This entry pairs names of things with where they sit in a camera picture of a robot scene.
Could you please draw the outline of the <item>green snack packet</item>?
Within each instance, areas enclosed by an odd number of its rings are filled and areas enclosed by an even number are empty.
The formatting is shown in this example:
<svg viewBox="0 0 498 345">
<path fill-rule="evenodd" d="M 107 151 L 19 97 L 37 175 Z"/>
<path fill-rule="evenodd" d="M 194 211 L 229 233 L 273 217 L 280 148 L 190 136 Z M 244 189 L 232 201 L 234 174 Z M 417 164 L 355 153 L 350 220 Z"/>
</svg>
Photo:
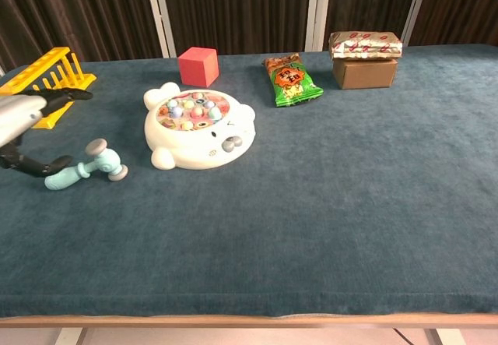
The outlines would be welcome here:
<svg viewBox="0 0 498 345">
<path fill-rule="evenodd" d="M 275 91 L 276 107 L 291 107 L 319 98 L 324 90 L 308 73 L 299 53 L 266 58 L 265 66 Z"/>
</svg>

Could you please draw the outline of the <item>yellow plastic test tube rack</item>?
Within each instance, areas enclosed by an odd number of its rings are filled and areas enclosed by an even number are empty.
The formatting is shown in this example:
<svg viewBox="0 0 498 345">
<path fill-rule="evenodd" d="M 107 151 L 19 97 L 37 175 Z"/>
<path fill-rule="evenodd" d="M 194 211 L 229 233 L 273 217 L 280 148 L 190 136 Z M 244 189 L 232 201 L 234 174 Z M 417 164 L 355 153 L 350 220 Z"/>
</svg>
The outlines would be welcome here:
<svg viewBox="0 0 498 345">
<path fill-rule="evenodd" d="M 76 54 L 69 47 L 55 47 L 0 86 L 0 97 L 23 90 L 64 87 L 87 90 L 95 81 L 94 74 L 82 71 Z"/>
</svg>

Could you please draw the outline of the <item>white metal frame post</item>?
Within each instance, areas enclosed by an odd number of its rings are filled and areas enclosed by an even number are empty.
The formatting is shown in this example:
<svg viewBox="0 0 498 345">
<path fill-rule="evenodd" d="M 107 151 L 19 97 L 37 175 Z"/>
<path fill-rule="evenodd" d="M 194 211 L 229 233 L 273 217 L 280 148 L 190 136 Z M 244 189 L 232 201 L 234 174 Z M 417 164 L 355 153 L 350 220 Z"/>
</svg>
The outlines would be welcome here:
<svg viewBox="0 0 498 345">
<path fill-rule="evenodd" d="M 329 0 L 308 0 L 304 51 L 322 51 Z"/>
<path fill-rule="evenodd" d="M 149 0 L 160 49 L 164 58 L 176 58 L 177 51 L 167 8 L 167 0 Z"/>
<path fill-rule="evenodd" d="M 412 0 L 409 13 L 407 15 L 407 19 L 405 21 L 405 25 L 402 31 L 402 43 L 403 46 L 406 47 L 409 45 L 410 38 L 412 36 L 412 32 L 414 30 L 416 20 L 419 14 L 420 7 L 422 5 L 423 0 Z"/>
</svg>

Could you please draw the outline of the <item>dark brown curtain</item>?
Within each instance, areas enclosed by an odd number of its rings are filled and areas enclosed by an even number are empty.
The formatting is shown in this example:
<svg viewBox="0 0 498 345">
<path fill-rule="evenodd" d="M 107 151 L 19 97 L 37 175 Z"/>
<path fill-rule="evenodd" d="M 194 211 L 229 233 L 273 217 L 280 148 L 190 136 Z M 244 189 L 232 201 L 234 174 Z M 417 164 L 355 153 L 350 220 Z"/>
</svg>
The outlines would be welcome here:
<svg viewBox="0 0 498 345">
<path fill-rule="evenodd" d="M 302 51 L 308 0 L 166 0 L 177 52 Z M 412 0 L 328 0 L 326 33 L 401 34 Z M 412 45 L 498 46 L 498 0 L 423 0 Z M 150 0 L 0 0 L 0 67 L 68 46 L 86 62 L 161 56 Z"/>
</svg>

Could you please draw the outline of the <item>red foam cube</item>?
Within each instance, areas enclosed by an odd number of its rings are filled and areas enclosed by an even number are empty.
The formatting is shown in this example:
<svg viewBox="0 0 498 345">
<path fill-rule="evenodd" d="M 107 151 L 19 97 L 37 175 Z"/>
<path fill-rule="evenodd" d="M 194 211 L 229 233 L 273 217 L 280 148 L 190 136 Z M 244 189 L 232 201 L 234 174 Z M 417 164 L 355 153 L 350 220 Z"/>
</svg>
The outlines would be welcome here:
<svg viewBox="0 0 498 345">
<path fill-rule="evenodd" d="M 219 77 L 215 48 L 190 47 L 178 57 L 178 65 L 185 85 L 209 87 Z"/>
</svg>

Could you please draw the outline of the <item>white table leg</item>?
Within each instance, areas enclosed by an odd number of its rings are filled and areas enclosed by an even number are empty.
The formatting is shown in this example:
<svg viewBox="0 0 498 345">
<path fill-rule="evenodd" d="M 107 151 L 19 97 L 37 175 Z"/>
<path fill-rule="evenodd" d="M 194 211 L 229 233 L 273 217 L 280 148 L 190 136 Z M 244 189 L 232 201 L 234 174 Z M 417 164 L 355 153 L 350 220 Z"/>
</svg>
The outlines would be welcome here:
<svg viewBox="0 0 498 345">
<path fill-rule="evenodd" d="M 83 345 L 87 328 L 65 327 L 61 328 L 54 345 Z"/>
<path fill-rule="evenodd" d="M 425 329 L 429 345 L 467 345 L 459 329 Z"/>
</svg>

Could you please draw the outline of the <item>white bear whack toy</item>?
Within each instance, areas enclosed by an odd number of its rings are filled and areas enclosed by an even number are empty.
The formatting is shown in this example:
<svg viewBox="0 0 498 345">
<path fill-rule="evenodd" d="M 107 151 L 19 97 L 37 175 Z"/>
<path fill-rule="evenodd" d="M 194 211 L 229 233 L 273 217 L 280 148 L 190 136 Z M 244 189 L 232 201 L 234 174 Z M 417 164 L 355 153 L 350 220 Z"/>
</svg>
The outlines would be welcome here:
<svg viewBox="0 0 498 345">
<path fill-rule="evenodd" d="M 147 90 L 144 132 L 160 170 L 205 170 L 247 152 L 256 136 L 252 107 L 216 90 L 181 91 L 176 83 Z"/>
</svg>

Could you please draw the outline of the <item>teal velvet table cloth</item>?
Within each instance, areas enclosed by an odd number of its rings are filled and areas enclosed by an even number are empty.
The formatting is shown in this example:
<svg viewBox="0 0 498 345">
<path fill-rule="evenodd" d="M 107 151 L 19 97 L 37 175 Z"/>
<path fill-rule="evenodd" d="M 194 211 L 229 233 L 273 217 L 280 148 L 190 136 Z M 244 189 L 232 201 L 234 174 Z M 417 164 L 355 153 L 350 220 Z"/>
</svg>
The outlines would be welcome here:
<svg viewBox="0 0 498 345">
<path fill-rule="evenodd" d="M 0 317 L 498 312 L 498 47 L 407 48 L 387 89 L 277 108 L 263 55 L 219 58 L 214 89 L 254 108 L 252 147 L 207 171 L 159 171 L 143 125 L 173 59 L 87 62 L 76 102 L 21 150 L 128 165 L 52 192 L 0 168 Z"/>
</svg>

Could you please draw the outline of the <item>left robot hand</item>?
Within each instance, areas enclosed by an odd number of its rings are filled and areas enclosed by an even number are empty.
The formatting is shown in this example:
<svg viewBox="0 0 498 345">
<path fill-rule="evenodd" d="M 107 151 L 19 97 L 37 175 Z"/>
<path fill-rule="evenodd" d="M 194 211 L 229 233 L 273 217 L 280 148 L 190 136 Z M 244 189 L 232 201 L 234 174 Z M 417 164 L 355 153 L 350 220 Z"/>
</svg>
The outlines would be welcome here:
<svg viewBox="0 0 498 345">
<path fill-rule="evenodd" d="M 75 100 L 90 100 L 93 94 L 76 88 L 24 90 L 0 97 L 0 167 L 35 178 L 46 178 L 66 168 L 72 157 L 64 155 L 44 164 L 18 151 L 23 134 L 42 118 Z"/>
</svg>

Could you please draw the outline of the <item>brown cardboard box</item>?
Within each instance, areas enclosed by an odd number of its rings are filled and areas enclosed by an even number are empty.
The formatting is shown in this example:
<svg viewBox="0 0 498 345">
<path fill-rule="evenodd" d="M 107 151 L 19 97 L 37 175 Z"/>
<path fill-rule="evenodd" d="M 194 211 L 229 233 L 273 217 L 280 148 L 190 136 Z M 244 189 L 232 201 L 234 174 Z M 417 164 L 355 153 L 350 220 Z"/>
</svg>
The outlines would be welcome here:
<svg viewBox="0 0 498 345">
<path fill-rule="evenodd" d="M 398 68 L 398 61 L 388 60 L 351 60 L 335 58 L 332 60 L 333 74 L 340 89 L 372 89 L 392 86 Z"/>
</svg>

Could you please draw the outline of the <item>silver foil packet red print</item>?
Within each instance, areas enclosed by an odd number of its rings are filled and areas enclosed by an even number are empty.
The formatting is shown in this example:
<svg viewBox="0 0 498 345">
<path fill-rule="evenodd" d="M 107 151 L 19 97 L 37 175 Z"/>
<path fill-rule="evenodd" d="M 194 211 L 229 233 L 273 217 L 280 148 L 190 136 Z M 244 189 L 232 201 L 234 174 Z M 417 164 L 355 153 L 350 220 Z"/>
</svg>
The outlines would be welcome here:
<svg viewBox="0 0 498 345">
<path fill-rule="evenodd" d="M 338 31 L 330 35 L 328 49 L 332 59 L 396 59 L 403 43 L 392 32 Z"/>
</svg>

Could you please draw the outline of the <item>light blue toy hammer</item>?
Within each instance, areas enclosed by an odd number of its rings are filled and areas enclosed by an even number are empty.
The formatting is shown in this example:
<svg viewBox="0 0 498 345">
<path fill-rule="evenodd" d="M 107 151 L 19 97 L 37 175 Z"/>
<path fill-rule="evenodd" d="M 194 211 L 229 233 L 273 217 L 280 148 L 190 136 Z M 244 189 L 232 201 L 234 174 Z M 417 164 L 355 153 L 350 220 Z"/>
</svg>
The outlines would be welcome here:
<svg viewBox="0 0 498 345">
<path fill-rule="evenodd" d="M 66 167 L 57 174 L 44 179 L 44 185 L 52 191 L 62 190 L 74 185 L 81 179 L 87 179 L 94 171 L 107 174 L 110 181 L 123 180 L 128 174 L 128 167 L 121 162 L 120 156 L 108 147 L 105 139 L 94 139 L 86 145 L 85 152 L 93 160 L 80 162 L 76 166 Z"/>
</svg>

